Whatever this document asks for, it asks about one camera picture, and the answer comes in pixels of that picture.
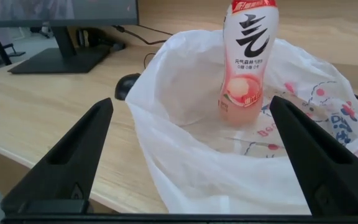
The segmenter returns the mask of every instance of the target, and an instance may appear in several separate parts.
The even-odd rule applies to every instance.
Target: white plastic bag
[[[182,32],[126,98],[169,212],[309,214],[269,102],[273,95],[292,101],[358,156],[358,101],[349,82],[331,64],[277,39],[258,121],[234,129],[218,115],[223,73],[221,30]]]

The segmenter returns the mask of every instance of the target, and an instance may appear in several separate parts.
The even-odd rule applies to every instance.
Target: plastic bottle
[[[221,117],[233,126],[256,121],[263,102],[263,78],[277,34],[275,0],[233,0],[223,38],[226,72],[218,102]]]

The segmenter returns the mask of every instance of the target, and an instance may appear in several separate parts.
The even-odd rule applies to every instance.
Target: computer monitor
[[[0,0],[0,27],[49,26],[59,48],[46,49],[11,73],[87,73],[108,46],[75,49],[67,26],[137,25],[137,0]]]

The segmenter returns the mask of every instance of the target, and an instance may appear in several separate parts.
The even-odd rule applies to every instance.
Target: desk surface
[[[86,75],[10,75],[0,69],[0,153],[32,167],[97,101],[114,97],[117,81],[143,71],[152,47],[111,54]],[[126,104],[114,114],[91,197],[118,212],[165,213]]]

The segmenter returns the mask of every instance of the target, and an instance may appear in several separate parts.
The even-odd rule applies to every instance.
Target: black mouse
[[[117,83],[116,94],[114,95],[114,97],[117,100],[125,100],[129,93],[129,90],[131,90],[132,86],[135,85],[135,82],[139,77],[139,73],[130,74],[122,77]]]

